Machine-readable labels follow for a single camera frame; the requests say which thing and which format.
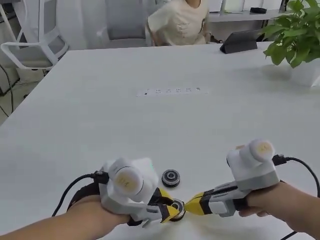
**black wire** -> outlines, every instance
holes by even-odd
[[[70,185],[65,189],[65,191],[63,192],[62,194],[62,197],[60,199],[60,202],[58,204],[58,206],[56,207],[56,209],[54,210],[53,214],[52,214],[52,217],[56,216],[59,209],[61,208],[62,206],[62,203],[64,202],[65,200],[65,197],[67,196],[67,193],[70,191],[70,189],[79,181],[81,181],[82,179],[91,179],[93,178],[94,174],[90,173],[90,174],[85,174],[85,175],[82,175],[80,177],[78,177],[76,180],[74,180],[72,183],[70,183]]]
[[[7,73],[7,71],[5,70],[5,68],[0,64],[0,68],[4,71],[5,73],[5,76],[6,76],[6,79],[8,80],[8,84],[9,84],[9,88],[10,88],[10,93],[11,93],[11,113],[14,112],[15,110],[15,105],[14,105],[14,92],[12,91],[12,86],[11,86],[11,82],[10,82],[10,79],[9,79],[9,75]]]
[[[297,233],[296,231],[293,231],[290,234],[288,234],[287,236],[281,238],[280,240],[287,240],[287,239],[291,238],[292,236],[294,236],[296,233]]]
[[[316,196],[318,198],[320,198],[320,184],[319,184],[319,180],[318,180],[318,177],[317,175],[314,173],[314,171],[312,171],[311,167],[309,167],[308,164],[306,164],[304,161],[298,159],[298,158],[295,158],[295,157],[287,157],[287,160],[288,161],[295,161],[295,162],[298,162],[300,164],[302,164],[303,166],[306,167],[306,169],[308,169],[308,171],[311,173],[312,177],[314,178],[314,181],[315,181],[315,184],[316,184]]]
[[[6,111],[2,108],[1,105],[0,105],[0,109],[2,110],[2,112],[3,112],[7,117],[9,117],[9,115],[6,113]]]
[[[313,176],[314,178],[314,181],[315,181],[315,185],[316,185],[316,196],[318,198],[320,198],[320,184],[319,184],[319,179],[317,177],[317,175],[315,174],[315,172],[311,169],[311,167],[306,164],[304,161],[298,159],[298,158],[295,158],[295,157],[286,157],[285,158],[287,161],[294,161],[294,162],[297,162],[297,163],[300,163],[302,164],[303,166],[306,167],[306,169],[308,169],[308,171],[311,173],[311,175]],[[280,240],[287,240],[289,238],[291,238],[292,236],[294,236],[297,232],[296,231],[293,231],[291,232],[290,234],[288,234],[287,236],[281,238]]]

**cable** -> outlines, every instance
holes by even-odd
[[[70,189],[79,181],[81,181],[82,179],[94,179],[95,182],[99,183],[99,184],[107,184],[109,181],[109,174],[107,172],[104,171],[95,171],[94,173],[90,173],[90,174],[85,174],[82,175],[80,177],[78,177],[76,180],[74,180],[72,183],[70,183],[70,185],[64,190],[62,197],[59,201],[58,206],[56,207],[56,209],[54,210],[52,217],[56,216],[59,209],[61,208],[68,192],[70,191]]]
[[[53,214],[52,214],[52,217],[56,216],[57,215],[57,212],[59,211],[59,209],[61,208],[62,206],[62,203],[64,202],[66,196],[67,196],[67,193],[70,191],[70,189],[79,181],[81,181],[82,179],[91,179],[93,178],[93,173],[91,174],[85,174],[85,175],[82,175],[80,177],[78,177],[76,180],[74,180],[72,183],[70,183],[70,185],[64,190],[63,194],[62,194],[62,197],[60,199],[60,202],[58,204],[58,206],[56,207],[56,209],[54,210]]]
[[[288,234],[287,236],[281,238],[280,240],[287,240],[289,238],[291,238],[292,236],[296,235],[296,231],[291,232],[290,234]]]
[[[2,110],[2,112],[7,116],[9,117],[9,115],[6,113],[6,111],[3,109],[3,107],[0,105],[0,109]]]
[[[14,105],[14,92],[12,91],[12,86],[11,86],[11,82],[10,82],[10,79],[9,79],[9,75],[7,73],[7,71],[5,70],[5,68],[0,64],[0,68],[4,71],[4,74],[6,76],[6,79],[8,80],[8,84],[9,84],[9,88],[10,88],[10,93],[11,93],[11,113],[14,112],[15,110],[15,105]]]
[[[272,161],[273,161],[275,166],[286,164],[289,161],[294,161],[294,162],[300,163],[303,166],[305,166],[305,168],[311,173],[311,175],[314,178],[315,185],[316,185],[316,196],[318,198],[320,198],[320,183],[319,183],[319,179],[318,179],[317,175],[315,174],[315,172],[311,169],[311,167],[308,164],[306,164],[304,161],[302,161],[302,160],[300,160],[298,158],[295,158],[295,157],[284,157],[283,155],[275,155],[272,158]],[[288,234],[287,236],[281,238],[280,240],[287,240],[287,239],[291,238],[292,236],[294,236],[295,234],[297,234],[297,232],[293,231],[290,234]]]
[[[302,164],[303,166],[306,167],[306,169],[308,169],[308,171],[311,173],[312,177],[314,178],[314,181],[315,181],[315,184],[316,184],[316,196],[318,198],[320,198],[320,184],[319,184],[319,180],[318,180],[318,177],[317,175],[315,174],[314,171],[312,171],[311,167],[306,164],[304,161],[298,159],[298,158],[295,158],[295,157],[287,157],[287,160],[288,161],[294,161],[294,162],[298,162],[300,164]]]

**white table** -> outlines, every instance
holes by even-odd
[[[243,11],[239,13],[228,12],[210,12],[209,22],[238,22],[238,21],[255,21],[255,20],[271,20],[281,15],[286,14],[281,10],[268,10],[265,14],[251,13],[250,11]]]
[[[181,183],[169,192],[183,201],[232,181],[226,154],[254,138],[319,174],[319,89],[287,82],[286,66],[265,59],[266,44],[230,55],[219,47],[69,51],[0,127],[0,234],[51,216],[71,181],[120,156],[150,157],[159,175],[178,170]],[[210,93],[136,96],[199,86]],[[288,163],[278,173],[315,193],[302,166]],[[72,189],[62,211],[86,183]],[[105,239],[279,240],[289,232],[272,217],[187,214],[149,230],[120,226]]]

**hand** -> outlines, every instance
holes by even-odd
[[[307,232],[311,213],[319,208],[319,200],[287,183],[252,192],[247,197],[249,209],[239,212],[241,217],[257,214],[259,217],[272,215],[288,224],[296,232]]]
[[[116,215],[101,206],[100,196],[88,196],[76,202],[67,213],[71,219],[82,219],[87,222],[93,239],[99,239],[110,233],[116,226],[126,224],[130,217]]]

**power strip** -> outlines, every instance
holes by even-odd
[[[203,87],[171,87],[171,88],[154,88],[141,91],[137,97],[168,96],[168,95],[185,95],[185,94],[208,94],[209,90]]]

